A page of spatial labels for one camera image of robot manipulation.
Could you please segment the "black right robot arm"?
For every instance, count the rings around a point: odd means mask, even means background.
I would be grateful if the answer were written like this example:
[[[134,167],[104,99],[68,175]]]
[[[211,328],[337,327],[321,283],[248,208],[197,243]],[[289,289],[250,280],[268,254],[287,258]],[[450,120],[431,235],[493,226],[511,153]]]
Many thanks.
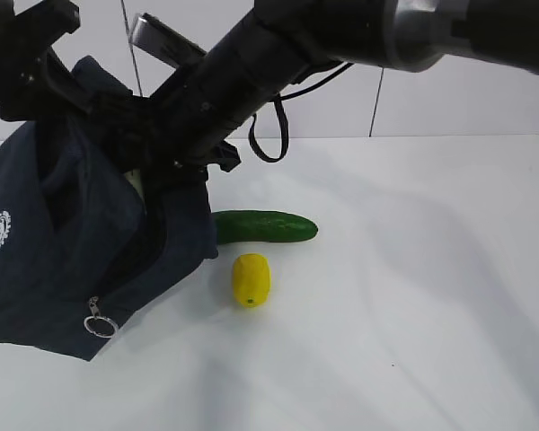
[[[144,14],[131,41],[171,65],[151,95],[101,94],[102,151],[121,171],[178,182],[240,162],[228,137],[285,89],[354,65],[412,73],[467,57],[539,75],[539,1],[257,1],[210,50]]]

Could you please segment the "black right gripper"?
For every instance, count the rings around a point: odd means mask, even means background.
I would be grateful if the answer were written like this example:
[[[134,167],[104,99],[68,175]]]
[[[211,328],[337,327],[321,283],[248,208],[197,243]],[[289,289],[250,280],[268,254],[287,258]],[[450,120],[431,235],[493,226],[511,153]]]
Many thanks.
[[[102,151],[132,189],[124,173],[141,171],[145,199],[134,191],[149,211],[165,191],[206,183],[204,165],[229,171],[239,163],[226,138],[263,105],[278,104],[278,33],[235,26],[149,97],[102,96],[100,102],[110,122]]]

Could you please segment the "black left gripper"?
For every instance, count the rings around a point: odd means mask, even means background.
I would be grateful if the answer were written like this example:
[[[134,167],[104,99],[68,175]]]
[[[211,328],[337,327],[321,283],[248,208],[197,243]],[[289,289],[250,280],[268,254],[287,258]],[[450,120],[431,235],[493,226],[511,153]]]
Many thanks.
[[[12,1],[0,1],[1,120],[91,113],[90,96],[53,49],[80,25],[71,1],[40,1],[21,13]]]

